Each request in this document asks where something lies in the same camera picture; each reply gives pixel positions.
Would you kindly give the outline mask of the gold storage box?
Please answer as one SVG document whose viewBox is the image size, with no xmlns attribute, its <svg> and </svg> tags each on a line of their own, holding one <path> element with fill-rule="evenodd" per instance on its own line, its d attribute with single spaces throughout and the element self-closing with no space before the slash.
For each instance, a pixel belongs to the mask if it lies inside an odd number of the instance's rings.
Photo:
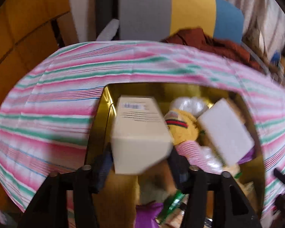
<svg viewBox="0 0 285 228">
<path fill-rule="evenodd" d="M 181 227 L 260 227 L 242 190 L 253 182 L 262 207 L 265 169 L 260 141 L 240 94 L 178 83 L 113 83 L 104 87 L 85 163 L 108 156 L 100 187 L 90 198 L 101 226 L 128 227 L 150 219 L 135 187 L 161 181 L 170 193 L 154 216 L 165 224 L 188 196 Z"/>
</svg>

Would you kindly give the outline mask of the tall yellow sponge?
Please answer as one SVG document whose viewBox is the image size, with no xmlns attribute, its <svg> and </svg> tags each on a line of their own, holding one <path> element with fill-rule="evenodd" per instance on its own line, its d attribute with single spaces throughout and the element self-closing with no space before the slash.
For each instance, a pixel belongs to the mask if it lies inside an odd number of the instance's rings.
<svg viewBox="0 0 285 228">
<path fill-rule="evenodd" d="M 139 201 L 138 177 L 110 170 L 104 188 L 93 195 L 100 227 L 134 227 Z"/>
</svg>

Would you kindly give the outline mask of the cream cardboard box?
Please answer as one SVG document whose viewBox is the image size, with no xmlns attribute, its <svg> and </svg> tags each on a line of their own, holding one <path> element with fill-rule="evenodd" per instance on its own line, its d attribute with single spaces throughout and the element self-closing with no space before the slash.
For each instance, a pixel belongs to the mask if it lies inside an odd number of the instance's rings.
<svg viewBox="0 0 285 228">
<path fill-rule="evenodd" d="M 141 174 L 166 159 L 172 147 L 172 135 L 153 97 L 119 98 L 111 131 L 116 174 Z"/>
</svg>

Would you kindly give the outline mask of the dark red cloth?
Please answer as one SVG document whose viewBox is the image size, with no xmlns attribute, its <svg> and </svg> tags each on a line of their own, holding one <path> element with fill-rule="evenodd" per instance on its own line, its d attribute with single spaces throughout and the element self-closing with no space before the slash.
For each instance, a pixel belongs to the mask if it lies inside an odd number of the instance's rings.
<svg viewBox="0 0 285 228">
<path fill-rule="evenodd" d="M 241 45 L 231 40 L 221 40 L 206 35 L 202 28 L 184 28 L 161 40 L 163 43 L 195 47 L 201 51 L 217 54 L 240 62 L 252 69 L 262 72 L 261 66 L 251 58 L 250 53 Z"/>
</svg>

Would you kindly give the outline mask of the grey yellow blue chair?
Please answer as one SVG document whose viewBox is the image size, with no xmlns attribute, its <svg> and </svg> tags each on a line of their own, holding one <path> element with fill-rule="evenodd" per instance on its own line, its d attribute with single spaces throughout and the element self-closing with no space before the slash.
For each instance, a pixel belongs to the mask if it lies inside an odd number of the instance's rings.
<svg viewBox="0 0 285 228">
<path fill-rule="evenodd" d="M 96 0 L 99 41 L 161 42 L 184 28 L 241 45 L 244 15 L 226 0 Z"/>
</svg>

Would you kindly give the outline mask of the cluttered wooden desk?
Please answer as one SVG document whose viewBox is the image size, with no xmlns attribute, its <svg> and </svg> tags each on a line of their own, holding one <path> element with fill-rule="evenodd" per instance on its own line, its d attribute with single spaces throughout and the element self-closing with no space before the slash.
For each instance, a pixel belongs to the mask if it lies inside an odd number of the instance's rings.
<svg viewBox="0 0 285 228">
<path fill-rule="evenodd" d="M 265 46 L 260 45 L 251 36 L 244 36 L 241 45 L 260 66 L 261 72 L 285 88 L 285 45 L 281 51 L 276 51 L 271 58 L 268 58 Z"/>
</svg>

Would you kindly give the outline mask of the purple small object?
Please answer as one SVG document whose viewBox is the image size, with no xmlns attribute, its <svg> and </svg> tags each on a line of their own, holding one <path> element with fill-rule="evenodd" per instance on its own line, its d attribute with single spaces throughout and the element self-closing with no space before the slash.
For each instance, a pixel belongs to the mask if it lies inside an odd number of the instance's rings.
<svg viewBox="0 0 285 228">
<path fill-rule="evenodd" d="M 163 204 L 150 202 L 145 205 L 136 206 L 135 228 L 158 228 L 156 217 L 162 211 Z"/>
</svg>

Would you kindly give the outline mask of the striped pink green blanket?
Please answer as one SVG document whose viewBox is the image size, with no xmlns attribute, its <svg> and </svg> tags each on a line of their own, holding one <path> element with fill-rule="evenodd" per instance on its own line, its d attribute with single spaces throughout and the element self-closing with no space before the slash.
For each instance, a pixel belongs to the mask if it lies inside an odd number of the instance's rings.
<svg viewBox="0 0 285 228">
<path fill-rule="evenodd" d="M 285 187 L 285 89 L 233 60 L 194 47 L 148 41 L 78 43 L 25 75 L 0 107 L 0 184 L 24 211 L 50 170 L 85 158 L 99 98 L 110 83 L 181 82 L 236 91 L 260 138 L 265 164 L 263 214 Z"/>
</svg>

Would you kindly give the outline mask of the pink hair roller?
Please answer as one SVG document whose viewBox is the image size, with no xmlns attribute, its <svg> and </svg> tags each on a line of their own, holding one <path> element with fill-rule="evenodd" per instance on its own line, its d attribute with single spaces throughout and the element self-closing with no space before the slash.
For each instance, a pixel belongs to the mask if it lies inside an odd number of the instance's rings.
<svg viewBox="0 0 285 228">
<path fill-rule="evenodd" d="M 179 155 L 186 157 L 190 165 L 196 165 L 199 168 L 205 166 L 205 157 L 196 141 L 185 141 L 174 147 Z"/>
</svg>

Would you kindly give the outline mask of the clear plastic bag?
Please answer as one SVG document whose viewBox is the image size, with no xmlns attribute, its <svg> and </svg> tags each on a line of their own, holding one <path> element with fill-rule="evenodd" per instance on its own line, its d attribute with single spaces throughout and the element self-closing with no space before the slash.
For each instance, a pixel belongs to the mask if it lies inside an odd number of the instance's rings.
<svg viewBox="0 0 285 228">
<path fill-rule="evenodd" d="M 198 97 L 179 97 L 170 104 L 170 109 L 178 109 L 199 117 L 208 110 L 207 104 Z"/>
</svg>

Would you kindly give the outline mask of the wooden wardrobe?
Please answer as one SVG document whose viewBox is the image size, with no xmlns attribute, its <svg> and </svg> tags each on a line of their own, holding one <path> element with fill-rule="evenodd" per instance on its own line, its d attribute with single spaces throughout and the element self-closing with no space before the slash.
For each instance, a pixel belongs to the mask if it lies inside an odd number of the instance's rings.
<svg viewBox="0 0 285 228">
<path fill-rule="evenodd" d="M 0 0 L 0 106 L 25 74 L 77 41 L 69 0 Z"/>
</svg>

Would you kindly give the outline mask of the patterned curtain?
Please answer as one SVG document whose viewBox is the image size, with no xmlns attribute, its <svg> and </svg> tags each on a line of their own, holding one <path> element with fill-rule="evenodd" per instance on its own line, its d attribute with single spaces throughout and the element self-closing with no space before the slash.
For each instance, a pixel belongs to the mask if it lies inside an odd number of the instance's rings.
<svg viewBox="0 0 285 228">
<path fill-rule="evenodd" d="M 268 56 L 285 45 L 285 13 L 276 0 L 226 0 L 244 15 L 243 33 L 256 26 L 263 35 Z"/>
</svg>

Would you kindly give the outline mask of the yellow knit hat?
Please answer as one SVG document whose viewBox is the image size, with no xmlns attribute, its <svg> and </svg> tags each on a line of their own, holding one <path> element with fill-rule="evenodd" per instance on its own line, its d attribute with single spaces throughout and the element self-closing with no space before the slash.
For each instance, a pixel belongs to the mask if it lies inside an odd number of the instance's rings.
<svg viewBox="0 0 285 228">
<path fill-rule="evenodd" d="M 197 119 L 189 112 L 172 109 L 164 116 L 176 146 L 186 141 L 195 141 L 199 136 Z"/>
</svg>

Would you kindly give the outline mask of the green printed box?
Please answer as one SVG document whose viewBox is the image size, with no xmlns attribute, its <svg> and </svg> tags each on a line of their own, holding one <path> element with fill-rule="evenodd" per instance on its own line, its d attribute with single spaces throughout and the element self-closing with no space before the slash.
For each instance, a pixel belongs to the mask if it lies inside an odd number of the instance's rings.
<svg viewBox="0 0 285 228">
<path fill-rule="evenodd" d="M 184 203 L 186 195 L 177 190 L 173 195 L 169 196 L 163 202 L 163 209 L 155 218 L 158 225 L 162 225 L 169 215 L 171 215 L 182 203 Z"/>
</svg>

